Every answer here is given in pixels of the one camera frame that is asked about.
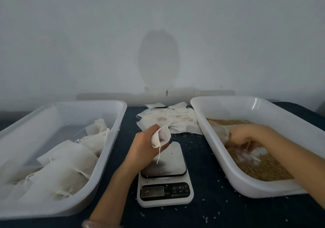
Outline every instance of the white plastic tray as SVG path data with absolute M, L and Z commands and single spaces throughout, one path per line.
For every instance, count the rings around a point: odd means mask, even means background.
M 239 119 L 272 127 L 288 139 L 325 158 L 325 132 L 271 102 L 246 96 L 195 97 L 191 105 L 198 123 L 230 184 L 251 198 L 302 194 L 306 191 L 295 180 L 265 182 L 243 173 L 235 164 L 206 120 Z
M 40 154 L 65 140 L 75 139 L 75 133 L 94 120 L 103 118 L 111 129 L 91 178 L 78 193 L 61 201 L 37 204 L 1 202 L 0 219 L 68 216 L 87 207 L 97 192 L 126 107 L 125 102 L 118 100 L 58 102 L 35 110 L 1 131 L 0 177 L 3 184 L 17 170 L 28 170 Z

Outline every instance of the digital kitchen scale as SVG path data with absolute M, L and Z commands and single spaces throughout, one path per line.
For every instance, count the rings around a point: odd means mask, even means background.
M 189 204 L 193 187 L 181 145 L 172 142 L 139 173 L 137 201 L 142 207 Z

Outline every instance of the forearm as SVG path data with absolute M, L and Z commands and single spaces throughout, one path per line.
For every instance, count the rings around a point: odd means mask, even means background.
M 118 226 L 123 215 L 127 193 L 136 174 L 123 163 L 113 174 L 89 219 L 101 224 Z
M 262 144 L 325 208 L 325 159 L 266 126 L 257 125 L 251 137 Z

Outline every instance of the table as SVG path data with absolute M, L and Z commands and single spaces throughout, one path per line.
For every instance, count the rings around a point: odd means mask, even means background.
M 320 115 L 293 103 L 275 104 L 325 130 L 325 118 Z M 98 192 L 85 210 L 69 217 L 1 221 L 0 227 L 80 227 L 81 222 L 95 208 L 112 174 L 123 162 L 134 135 L 140 131 L 136 125 L 136 115 L 145 109 L 127 108 Z M 13 122 L 0 122 L 0 130 Z M 124 227 L 324 227 L 325 211 L 310 195 L 263 199 L 244 197 L 226 179 L 204 136 L 187 133 L 184 137 L 183 134 L 177 134 L 172 136 L 172 140 L 182 146 L 194 189 L 192 202 L 188 205 L 166 206 L 163 210 L 160 207 L 142 208 L 136 201 L 135 179 L 122 217 L 121 224 Z M 208 223 L 202 216 L 208 217 Z

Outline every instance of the bracelet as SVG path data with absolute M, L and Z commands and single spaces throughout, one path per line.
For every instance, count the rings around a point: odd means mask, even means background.
M 107 225 L 107 224 L 99 224 L 97 222 L 93 222 L 90 220 L 84 220 L 81 224 L 82 228 L 123 228 L 123 226 L 119 225 Z

